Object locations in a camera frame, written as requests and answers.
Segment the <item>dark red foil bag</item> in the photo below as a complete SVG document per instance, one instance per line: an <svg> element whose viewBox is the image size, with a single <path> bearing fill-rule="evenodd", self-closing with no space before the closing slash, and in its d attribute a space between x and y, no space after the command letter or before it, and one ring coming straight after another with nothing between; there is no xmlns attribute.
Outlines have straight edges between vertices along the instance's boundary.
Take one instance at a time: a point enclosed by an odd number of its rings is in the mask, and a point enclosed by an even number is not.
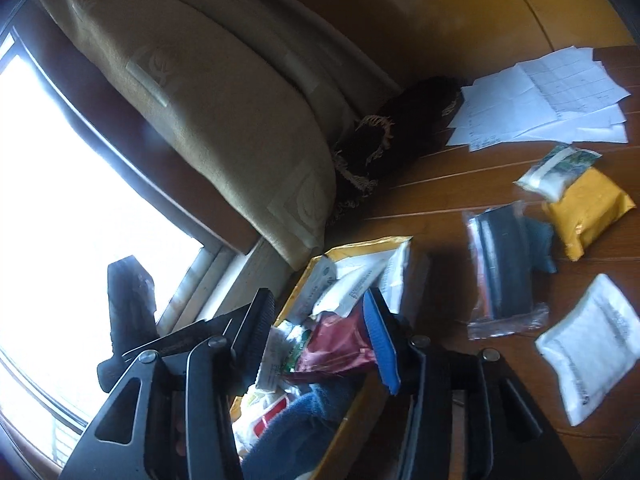
<svg viewBox="0 0 640 480"><path fill-rule="evenodd" d="M370 372L377 365L359 301L346 318L332 312L320 315L290 375L302 382L315 382Z"/></svg>

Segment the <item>blue knitted towel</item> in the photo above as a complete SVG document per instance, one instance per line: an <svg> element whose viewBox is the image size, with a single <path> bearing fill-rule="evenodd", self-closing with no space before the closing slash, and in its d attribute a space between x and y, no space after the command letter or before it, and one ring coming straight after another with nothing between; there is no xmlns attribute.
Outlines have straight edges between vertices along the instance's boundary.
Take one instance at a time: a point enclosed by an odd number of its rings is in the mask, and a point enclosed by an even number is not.
<svg viewBox="0 0 640 480"><path fill-rule="evenodd" d="M316 468L359 392L362 376L312 384L268 424L242 460L245 479L296 479Z"/></svg>

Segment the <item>black item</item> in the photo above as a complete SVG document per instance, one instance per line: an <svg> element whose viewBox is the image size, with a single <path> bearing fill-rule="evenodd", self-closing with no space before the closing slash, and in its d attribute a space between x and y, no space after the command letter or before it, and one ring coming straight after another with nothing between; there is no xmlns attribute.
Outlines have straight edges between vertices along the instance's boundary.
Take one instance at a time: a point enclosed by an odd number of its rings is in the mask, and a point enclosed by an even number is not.
<svg viewBox="0 0 640 480"><path fill-rule="evenodd" d="M471 340L539 330L549 308L534 300L524 204L519 200L464 216L477 300L466 326Z"/></svg>

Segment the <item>green white medicine packet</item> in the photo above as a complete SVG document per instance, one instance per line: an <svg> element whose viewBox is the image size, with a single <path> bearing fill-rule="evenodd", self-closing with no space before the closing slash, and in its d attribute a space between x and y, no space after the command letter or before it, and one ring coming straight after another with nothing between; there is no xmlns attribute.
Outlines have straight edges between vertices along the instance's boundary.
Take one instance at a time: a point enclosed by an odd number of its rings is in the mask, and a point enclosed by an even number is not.
<svg viewBox="0 0 640 480"><path fill-rule="evenodd" d="M270 328L254 386L263 392L294 384L297 362L308 344L312 329L283 321Z"/></svg>

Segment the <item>yellow cardboard box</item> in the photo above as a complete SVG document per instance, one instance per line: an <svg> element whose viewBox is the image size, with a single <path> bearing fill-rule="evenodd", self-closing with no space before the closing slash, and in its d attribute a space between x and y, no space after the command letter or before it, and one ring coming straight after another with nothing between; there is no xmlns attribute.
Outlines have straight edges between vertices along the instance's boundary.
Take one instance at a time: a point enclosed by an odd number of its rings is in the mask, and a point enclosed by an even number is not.
<svg viewBox="0 0 640 480"><path fill-rule="evenodd" d="M420 310L431 261L411 237L388 236L334 247L309 261L273 326L288 321L314 329L324 312L346 318L362 302L370 287L377 287L393 314L413 325ZM263 392L253 385L232 408L232 430L240 465L268 424L312 384L334 377L362 376L363 384L352 401L320 464L296 479L344 479L366 446L390 395L378 366L370 372L332 376L278 387Z"/></svg>

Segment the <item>dark tasselled cloth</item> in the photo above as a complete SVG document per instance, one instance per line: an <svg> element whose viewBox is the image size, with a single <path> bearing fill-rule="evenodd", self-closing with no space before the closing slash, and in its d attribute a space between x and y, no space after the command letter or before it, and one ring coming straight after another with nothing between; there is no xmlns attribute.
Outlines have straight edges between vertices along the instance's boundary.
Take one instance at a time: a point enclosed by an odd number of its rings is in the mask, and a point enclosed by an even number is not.
<svg viewBox="0 0 640 480"><path fill-rule="evenodd" d="M390 98L332 148L336 177L334 226L419 157L433 153L439 133L457 109L461 87L446 76L426 78Z"/></svg>

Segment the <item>white pouch packet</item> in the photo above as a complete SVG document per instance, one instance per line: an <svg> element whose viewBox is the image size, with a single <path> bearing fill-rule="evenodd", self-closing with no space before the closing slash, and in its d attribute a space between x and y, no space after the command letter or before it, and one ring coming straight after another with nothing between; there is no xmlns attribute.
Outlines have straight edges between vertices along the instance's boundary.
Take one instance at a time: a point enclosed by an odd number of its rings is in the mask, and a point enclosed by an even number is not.
<svg viewBox="0 0 640 480"><path fill-rule="evenodd" d="M605 274L535 341L558 376L570 426L582 424L639 359L639 315Z"/></svg>

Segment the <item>yellow padded packet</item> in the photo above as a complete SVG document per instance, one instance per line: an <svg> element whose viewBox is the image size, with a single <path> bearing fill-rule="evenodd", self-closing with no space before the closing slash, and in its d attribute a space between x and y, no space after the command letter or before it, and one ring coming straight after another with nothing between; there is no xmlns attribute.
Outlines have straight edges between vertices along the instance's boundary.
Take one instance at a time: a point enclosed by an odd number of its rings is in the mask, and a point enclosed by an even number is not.
<svg viewBox="0 0 640 480"><path fill-rule="evenodd" d="M582 258L609 226L634 208L631 197L594 168L569 186L558 202L542 205L570 261Z"/></svg>

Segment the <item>white green small packet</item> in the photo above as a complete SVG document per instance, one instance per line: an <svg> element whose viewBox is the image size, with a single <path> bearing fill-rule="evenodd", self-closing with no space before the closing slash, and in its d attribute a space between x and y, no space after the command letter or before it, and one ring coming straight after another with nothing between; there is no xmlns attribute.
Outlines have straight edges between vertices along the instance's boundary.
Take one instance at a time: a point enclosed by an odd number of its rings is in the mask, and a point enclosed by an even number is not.
<svg viewBox="0 0 640 480"><path fill-rule="evenodd" d="M598 152L575 148L570 144L558 144L515 184L527 192L542 196L549 203L556 203L600 158Z"/></svg>

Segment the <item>beige curtain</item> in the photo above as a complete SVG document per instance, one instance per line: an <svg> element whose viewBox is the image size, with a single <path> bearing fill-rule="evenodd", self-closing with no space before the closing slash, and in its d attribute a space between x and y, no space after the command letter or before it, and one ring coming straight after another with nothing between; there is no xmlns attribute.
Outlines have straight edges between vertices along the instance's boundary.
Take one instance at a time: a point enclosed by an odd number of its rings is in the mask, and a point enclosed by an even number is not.
<svg viewBox="0 0 640 480"><path fill-rule="evenodd" d="M40 0L293 268L324 240L333 142L398 85L296 0Z"/></svg>

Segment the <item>white paper sheets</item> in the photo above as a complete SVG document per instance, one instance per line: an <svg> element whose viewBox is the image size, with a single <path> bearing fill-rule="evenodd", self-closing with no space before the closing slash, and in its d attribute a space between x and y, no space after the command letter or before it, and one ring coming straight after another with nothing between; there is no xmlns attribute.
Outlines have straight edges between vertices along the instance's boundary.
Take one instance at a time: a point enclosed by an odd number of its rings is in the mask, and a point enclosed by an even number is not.
<svg viewBox="0 0 640 480"><path fill-rule="evenodd" d="M470 151L500 143L628 142L616 84L591 48L568 47L518 62L461 88L447 144Z"/></svg>

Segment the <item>wooden wardrobe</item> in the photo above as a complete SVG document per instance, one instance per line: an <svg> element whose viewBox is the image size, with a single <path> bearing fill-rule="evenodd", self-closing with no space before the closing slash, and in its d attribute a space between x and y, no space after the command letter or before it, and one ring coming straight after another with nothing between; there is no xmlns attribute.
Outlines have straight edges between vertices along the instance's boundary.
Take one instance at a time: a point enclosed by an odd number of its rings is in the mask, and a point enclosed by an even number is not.
<svg viewBox="0 0 640 480"><path fill-rule="evenodd" d="M634 37L608 0L297 0L400 84L474 79L565 47Z"/></svg>

